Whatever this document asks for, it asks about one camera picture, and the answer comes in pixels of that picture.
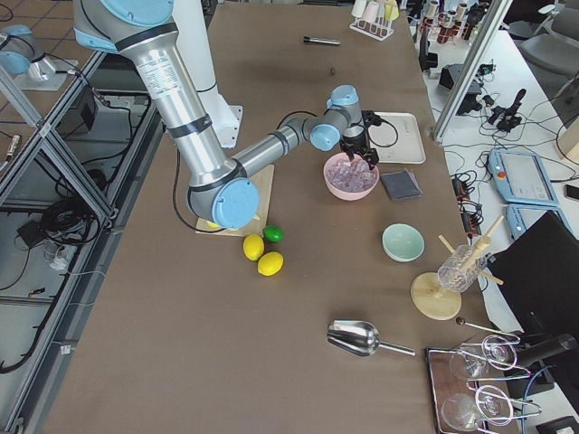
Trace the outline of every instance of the ice cubes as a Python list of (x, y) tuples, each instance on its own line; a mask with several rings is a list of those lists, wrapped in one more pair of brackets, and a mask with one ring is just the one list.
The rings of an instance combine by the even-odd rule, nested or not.
[(347, 193), (362, 193), (375, 184), (377, 177), (364, 160), (356, 160), (351, 164), (348, 160), (340, 160), (327, 171), (329, 182)]

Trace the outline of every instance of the metal ice scoop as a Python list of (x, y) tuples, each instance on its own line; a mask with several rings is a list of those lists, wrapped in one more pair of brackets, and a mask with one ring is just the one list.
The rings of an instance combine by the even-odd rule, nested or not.
[(327, 341), (360, 357), (374, 354), (378, 347), (416, 355), (412, 348), (381, 342), (378, 329), (366, 321), (335, 320), (327, 327)]

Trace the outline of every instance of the lime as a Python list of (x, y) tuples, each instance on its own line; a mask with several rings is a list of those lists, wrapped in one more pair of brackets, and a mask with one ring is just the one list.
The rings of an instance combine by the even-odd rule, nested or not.
[(278, 242), (283, 240), (283, 231), (280, 226), (271, 224), (263, 228), (263, 236), (267, 241)]

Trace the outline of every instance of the pink bowl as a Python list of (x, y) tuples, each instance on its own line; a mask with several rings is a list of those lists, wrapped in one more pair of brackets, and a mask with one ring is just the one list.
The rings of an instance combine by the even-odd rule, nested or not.
[[(363, 192), (359, 192), (359, 193), (350, 193), (350, 192), (344, 192), (342, 190), (339, 190), (337, 187), (335, 187), (334, 185), (332, 185), (329, 180), (327, 179), (327, 172), (329, 171), (329, 168), (332, 167), (333, 165), (335, 165), (338, 161), (341, 160), (347, 160), (348, 157), (346, 154), (344, 154), (343, 152), (340, 152), (339, 154), (335, 154), (334, 156), (331, 156), (327, 162), (324, 164), (324, 181), (326, 181), (326, 187), (328, 188), (328, 190), (334, 194), (337, 198), (342, 199), (344, 201), (357, 201), (358, 199), (362, 199), (365, 196), (368, 196), (368, 194), (374, 189), (374, 187), (376, 187), (376, 184), (378, 184), (378, 178), (380, 177), (380, 173), (378, 172), (378, 168), (375, 167), (374, 169), (372, 169), (372, 173), (376, 174), (376, 179), (375, 182), (372, 184), (372, 186), (370, 188), (368, 188), (367, 190), (364, 190)], [(362, 157), (359, 155), (354, 155), (354, 161), (359, 161), (361, 160)]]

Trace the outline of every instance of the metal pen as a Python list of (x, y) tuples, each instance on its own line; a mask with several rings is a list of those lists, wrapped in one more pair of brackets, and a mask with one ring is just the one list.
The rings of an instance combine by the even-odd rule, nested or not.
[(322, 43), (324, 45), (339, 45), (339, 39), (324, 39), (324, 38), (312, 38), (310, 36), (304, 36), (304, 43)]

